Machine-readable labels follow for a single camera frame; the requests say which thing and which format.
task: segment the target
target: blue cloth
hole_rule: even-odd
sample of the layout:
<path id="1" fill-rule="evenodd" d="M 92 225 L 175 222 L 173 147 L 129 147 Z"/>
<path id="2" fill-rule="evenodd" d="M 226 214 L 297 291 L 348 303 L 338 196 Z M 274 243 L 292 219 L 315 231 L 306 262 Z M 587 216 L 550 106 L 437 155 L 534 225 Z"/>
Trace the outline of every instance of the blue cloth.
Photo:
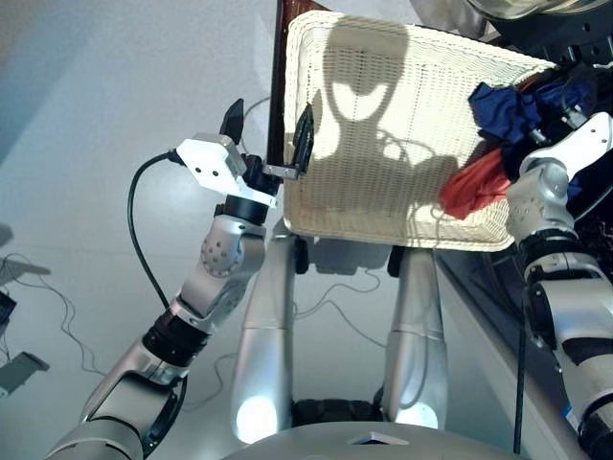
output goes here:
<path id="1" fill-rule="evenodd" d="M 550 137 L 546 131 L 550 122 L 559 121 L 563 115 L 564 106 L 573 107 L 576 104 L 583 108 L 590 87 L 583 81 L 566 82 L 558 78 L 543 85 L 535 85 L 524 93 L 519 93 L 512 86 L 492 88 L 486 83 L 480 83 L 468 98 L 477 125 L 481 129 L 502 141 L 517 144 L 533 129 L 540 127 L 543 134 Z M 554 142 L 564 138 L 568 129 L 562 132 L 552 132 Z"/>
<path id="2" fill-rule="evenodd" d="M 521 141 L 542 120 L 534 95 L 518 93 L 512 86 L 492 88 L 480 83 L 468 102 L 483 131 L 512 144 Z"/>

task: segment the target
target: white floor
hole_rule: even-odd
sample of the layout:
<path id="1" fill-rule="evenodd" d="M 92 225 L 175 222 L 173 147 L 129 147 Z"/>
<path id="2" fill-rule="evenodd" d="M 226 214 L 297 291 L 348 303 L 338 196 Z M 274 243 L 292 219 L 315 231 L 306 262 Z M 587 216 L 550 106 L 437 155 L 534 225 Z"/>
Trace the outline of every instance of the white floor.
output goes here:
<path id="1" fill-rule="evenodd" d="M 397 22 L 418 22 L 408 0 L 324 4 Z M 138 265 L 125 224 L 125 199 L 138 165 L 198 131 L 216 131 L 225 108 L 247 105 L 270 86 L 275 2 L 9 0 L 0 4 L 0 223 L 19 252 L 51 270 L 47 281 L 76 305 L 73 331 L 108 370 L 161 311 Z M 265 145 L 267 107 L 248 119 L 252 152 Z M 137 195 L 137 232 L 168 294 L 197 260 L 220 196 L 200 189 L 172 164 L 147 172 Z M 271 213 L 268 224 L 279 218 Z M 395 282 L 332 294 L 355 325 L 384 341 Z M 20 278 L 37 283 L 35 276 Z M 373 280 L 299 277 L 300 309 L 334 282 L 368 288 Z M 0 402 L 0 458 L 41 458 L 78 420 L 99 376 L 80 369 L 79 348 L 59 326 L 52 292 L 6 285 L 18 301 L 7 331 L 12 355 L 31 352 L 51 366 Z M 238 346 L 242 307 L 193 367 L 188 401 L 216 390 L 213 362 Z M 511 429 L 450 326 L 448 429 L 507 448 Z M 296 399 L 369 400 L 379 386 L 383 351 L 365 343 L 324 307 L 296 328 Z M 224 360 L 225 381 L 233 362 Z M 338 372 L 324 373 L 336 368 Z M 466 395 L 478 394 L 471 401 Z M 151 458 L 213 460 L 238 448 L 228 422 L 228 392 L 182 414 Z"/>

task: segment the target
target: wire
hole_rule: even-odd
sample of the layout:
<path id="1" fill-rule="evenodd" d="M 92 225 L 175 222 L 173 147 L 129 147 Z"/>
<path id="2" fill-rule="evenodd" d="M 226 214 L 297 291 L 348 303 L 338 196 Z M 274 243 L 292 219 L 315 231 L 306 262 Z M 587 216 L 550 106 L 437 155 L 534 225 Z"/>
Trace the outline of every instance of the wire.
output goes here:
<path id="1" fill-rule="evenodd" d="M 579 213 L 579 215 L 575 218 L 575 221 L 583 219 L 585 216 L 587 216 L 592 211 L 594 211 L 594 208 L 596 208 L 599 204 L 601 204 L 602 201 L 608 197 L 608 195 L 611 193 L 612 190 L 613 190 L 613 184 L 609 184 L 602 191 L 602 193 L 598 195 L 598 197 L 594 200 L 592 204 L 590 204 L 587 208 L 585 208 L 583 211 Z"/>
<path id="2" fill-rule="evenodd" d="M 304 311 L 299 311 L 296 308 L 296 319 L 300 320 L 300 319 L 305 319 L 309 316 L 311 316 L 312 314 L 316 313 L 319 309 L 321 309 L 323 307 L 323 304 L 326 302 L 326 298 L 328 297 L 328 295 L 335 290 L 336 288 L 345 288 L 348 290 L 351 290 L 353 292 L 357 292 L 358 294 L 368 294 L 369 292 L 373 292 L 375 290 L 377 290 L 380 286 L 381 286 L 381 280 L 378 276 L 374 275 L 373 273 L 370 272 L 370 270 L 366 269 L 364 270 L 364 274 L 370 276 L 371 278 L 375 279 L 375 285 L 373 287 L 370 287 L 368 289 L 358 289 L 357 287 L 352 287 L 349 285 L 346 285 L 345 283 L 335 283 L 334 285 L 330 286 L 326 292 L 324 292 L 324 294 L 321 296 L 321 298 L 319 299 L 319 301 L 310 309 L 304 310 Z"/>
<path id="3" fill-rule="evenodd" d="M 225 355 L 221 355 L 215 360 L 215 363 L 213 364 L 213 368 L 215 369 L 215 375 L 217 378 L 217 390 L 215 390 L 213 393 L 211 393 L 209 396 L 207 396 L 206 398 L 202 400 L 194 401 L 194 402 L 186 402 L 183 408 L 181 409 L 183 412 L 188 412 L 188 413 L 195 412 L 196 410 L 201 409 L 204 405 L 210 403 L 217 396 L 219 396 L 219 394 L 221 394 L 225 385 L 223 382 L 223 378 L 221 377 L 221 372 L 219 371 L 219 363 L 224 359 L 230 359 L 230 358 L 234 359 L 235 357 L 237 357 L 237 355 L 238 355 L 237 353 L 226 353 Z"/>
<path id="4" fill-rule="evenodd" d="M 145 271 L 149 281 L 153 285 L 155 292 L 157 293 L 162 305 L 167 309 L 169 307 L 169 301 L 164 294 L 164 291 L 158 284 L 155 276 L 151 272 L 147 260 L 145 259 L 145 254 L 143 254 L 143 250 L 141 249 L 141 245 L 138 243 L 138 238 L 136 238 L 136 231 L 134 230 L 134 194 L 136 192 L 136 186 L 138 185 L 138 181 L 141 178 L 141 175 L 147 170 L 148 167 L 153 166 L 160 161 L 169 160 L 170 152 L 162 153 L 160 155 L 154 156 L 150 158 L 145 163 L 143 163 L 138 170 L 134 173 L 132 177 L 132 182 L 130 183 L 130 190 L 127 193 L 127 229 L 130 233 L 130 239 L 132 240 L 132 245 L 134 246 L 134 251 L 136 251 L 136 255 L 138 257 L 139 262 L 141 263 L 141 267 Z"/>
<path id="5" fill-rule="evenodd" d="M 349 317 L 345 314 L 345 312 L 343 311 L 343 309 L 341 309 L 338 304 L 336 302 L 334 302 L 333 300 L 327 299 L 327 297 L 329 296 L 329 294 L 335 290 L 336 288 L 346 288 L 348 290 L 351 290 L 353 292 L 357 292 L 360 294 L 367 294 L 369 292 L 373 292 L 375 290 L 377 290 L 380 286 L 381 286 L 381 280 L 378 276 L 374 275 L 373 273 L 371 273 L 368 269 L 366 269 L 364 271 L 365 274 L 367 274 L 368 276 L 370 276 L 371 278 L 374 278 L 376 283 L 373 287 L 370 287 L 368 289 L 358 289 L 356 287 L 352 287 L 349 285 L 346 285 L 344 283 L 336 283 L 332 286 L 330 286 L 326 292 L 324 292 L 324 294 L 321 296 L 321 298 L 319 299 L 319 301 L 310 309 L 304 310 L 304 311 L 299 311 L 298 309 L 298 305 L 296 304 L 296 302 L 294 302 L 293 306 L 294 306 L 294 318 L 296 319 L 296 321 L 300 321 L 301 319 L 305 319 L 308 318 L 309 316 L 315 314 L 317 311 L 319 311 L 325 304 L 330 304 L 334 307 L 334 309 L 338 312 L 338 314 L 341 315 L 341 317 L 343 318 L 343 320 L 345 321 L 345 323 L 347 323 L 347 325 L 353 329 L 353 331 L 360 335 L 361 337 L 365 338 L 366 340 L 368 340 L 369 342 L 373 343 L 374 345 L 376 345 L 377 347 L 381 347 L 381 348 L 385 348 L 385 344 L 383 344 L 382 342 L 379 342 L 378 340 L 366 335 L 365 333 L 363 333 L 362 331 L 360 331 L 349 319 Z"/>
<path id="6" fill-rule="evenodd" d="M 75 307 L 75 304 L 73 304 L 73 302 L 68 297 L 66 297 L 64 294 L 62 294 L 60 291 L 58 291 L 57 289 L 49 285 L 40 275 L 36 275 L 38 277 L 38 280 L 40 281 L 40 285 L 32 285 L 30 283 L 19 281 L 17 277 L 12 273 L 11 267 L 9 266 L 10 259 L 14 257 L 20 257 L 21 259 L 26 261 L 28 264 L 34 265 L 34 263 L 29 258 L 24 256 L 23 254 L 20 254 L 18 252 L 13 252 L 5 256 L 4 259 L 2 260 L 2 265 L 0 265 L 0 273 L 2 273 L 3 270 L 7 270 L 11 279 L 15 281 L 18 285 L 24 286 L 26 288 L 38 288 L 38 289 L 50 290 L 57 297 L 59 297 L 59 299 L 62 301 L 64 305 L 64 317 L 62 318 L 59 328 L 65 335 L 67 335 L 72 341 L 74 341 L 79 346 L 81 370 L 83 372 L 98 374 L 104 377 L 104 373 L 101 372 L 96 367 L 96 354 L 92 351 L 91 348 L 89 348 L 81 340 L 79 340 L 71 330 L 73 321 L 75 320 L 77 316 L 77 308 Z M 91 364 L 89 366 L 85 364 L 87 355 L 91 356 Z"/>
<path id="7" fill-rule="evenodd" d="M 513 453 L 519 455 L 521 450 L 521 428 L 524 414 L 524 384 L 526 377 L 526 330 L 522 317 L 519 329 L 519 345 L 517 350 L 517 388 L 515 394 L 515 423 L 513 428 Z"/>
<path id="8" fill-rule="evenodd" d="M 254 103 L 252 103 L 249 108 L 247 108 L 247 110 L 245 110 L 245 115 L 242 119 L 243 123 L 247 120 L 247 116 L 254 110 L 256 109 L 258 106 L 264 104 L 266 101 L 270 101 L 270 96 L 266 96 L 265 98 L 261 98 L 259 101 L 256 101 Z M 242 145 L 242 148 L 245 150 L 245 153 L 249 154 L 249 150 L 247 149 L 247 146 L 245 145 L 245 140 L 244 137 L 240 137 L 240 144 Z"/>
<path id="9" fill-rule="evenodd" d="M 2 333 L 2 344 L 3 346 L 0 347 L 0 352 L 2 352 L 2 354 L 7 359 L 7 362 L 9 362 L 11 360 L 11 352 L 9 351 L 9 345 L 7 344 L 7 332 L 6 331 Z"/>
<path id="10" fill-rule="evenodd" d="M 380 285 L 381 285 L 381 280 L 378 276 L 374 275 L 373 273 L 370 273 L 369 270 L 365 270 L 365 273 L 369 276 L 371 276 L 372 278 L 374 278 L 376 280 L 376 284 L 374 287 L 371 287 L 369 289 L 366 290 L 360 290 L 357 289 L 355 287 L 351 287 L 349 285 L 346 285 L 344 283 L 336 283 L 334 285 L 332 285 L 331 287 L 329 287 L 326 292 L 324 293 L 324 295 L 320 298 L 320 300 L 315 304 L 314 307 L 307 309 L 305 311 L 302 311 L 302 316 L 298 317 L 298 315 L 300 314 L 299 310 L 298 310 L 298 304 L 296 304 L 296 302 L 292 303 L 292 307 L 294 310 L 294 316 L 296 317 L 296 320 L 300 320 L 300 319 L 305 319 L 309 316 L 311 316 L 312 314 L 315 314 L 319 309 L 321 309 L 325 304 L 330 304 L 332 305 L 336 311 L 338 311 L 338 313 L 341 315 L 341 317 L 343 318 L 343 320 L 347 323 L 347 325 L 352 328 L 356 334 L 362 336 L 363 338 L 365 338 L 366 340 L 368 340 L 369 342 L 373 343 L 374 345 L 376 345 L 377 347 L 381 347 L 381 348 L 385 348 L 385 344 L 379 342 L 378 340 L 373 339 L 372 337 L 367 336 L 365 333 L 363 333 L 362 331 L 360 331 L 349 319 L 349 317 L 343 312 L 343 310 L 338 306 L 338 304 L 336 304 L 336 302 L 334 302 L 333 300 L 330 299 L 326 299 L 326 297 L 335 289 L 335 288 L 347 288 L 349 290 L 352 290 L 353 292 L 358 292 L 358 293 L 368 293 L 368 292 L 373 292 L 374 290 L 376 290 Z M 219 363 L 223 360 L 223 359 L 230 359 L 230 358 L 236 358 L 237 357 L 237 353 L 227 353 L 225 355 L 222 355 L 220 357 L 218 357 L 215 360 L 214 363 L 214 369 L 215 369 L 215 375 L 216 375 L 216 379 L 217 379 L 217 389 L 211 393 L 209 396 L 207 396 L 206 398 L 200 400 L 200 401 L 196 401 L 196 402 L 186 402 L 184 404 L 183 409 L 181 409 L 183 412 L 195 412 L 196 410 L 201 409 L 204 405 L 206 405 L 207 403 L 210 403 L 213 399 L 215 399 L 217 396 L 219 396 L 221 394 L 221 392 L 223 391 L 224 387 L 225 387 L 225 383 L 223 381 L 223 377 L 221 376 L 221 372 L 219 371 Z"/>

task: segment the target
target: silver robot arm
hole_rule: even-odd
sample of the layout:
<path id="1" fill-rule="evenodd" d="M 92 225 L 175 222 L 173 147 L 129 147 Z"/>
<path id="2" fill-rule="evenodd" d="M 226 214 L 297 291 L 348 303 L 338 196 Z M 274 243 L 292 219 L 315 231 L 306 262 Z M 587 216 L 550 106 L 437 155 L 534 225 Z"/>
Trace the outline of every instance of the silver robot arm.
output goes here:
<path id="1" fill-rule="evenodd" d="M 613 119 L 598 113 L 555 146 L 529 155 L 507 190 L 530 329 L 556 356 L 580 420 L 579 444 L 598 460 L 613 458 L 613 287 L 579 242 L 566 192 L 569 180 L 612 144 Z"/>
<path id="2" fill-rule="evenodd" d="M 147 457 L 174 422 L 180 409 L 175 392 L 185 385 L 190 364 L 261 267 L 262 224 L 268 207 L 276 204 L 278 180 L 261 178 L 261 160 L 243 159 L 224 135 L 198 135 L 181 144 L 177 153 L 201 185 L 229 195 L 217 207 L 198 263 L 170 307 L 94 390 L 80 424 L 47 459 Z M 243 175 L 254 179 L 257 188 L 252 189 Z"/>

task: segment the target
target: white wicker basket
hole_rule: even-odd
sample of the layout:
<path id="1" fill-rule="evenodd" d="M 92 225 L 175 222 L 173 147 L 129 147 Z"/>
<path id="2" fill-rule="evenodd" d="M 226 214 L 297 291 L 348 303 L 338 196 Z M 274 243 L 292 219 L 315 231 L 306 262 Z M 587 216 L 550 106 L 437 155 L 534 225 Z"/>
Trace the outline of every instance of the white wicker basket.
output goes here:
<path id="1" fill-rule="evenodd" d="M 512 237 L 505 200 L 445 215 L 446 180 L 484 152 L 467 102 L 481 81 L 519 83 L 551 62 L 418 26 L 311 11 L 289 27 L 284 157 L 307 103 L 308 173 L 285 184 L 285 224 L 302 235 L 496 251 Z"/>

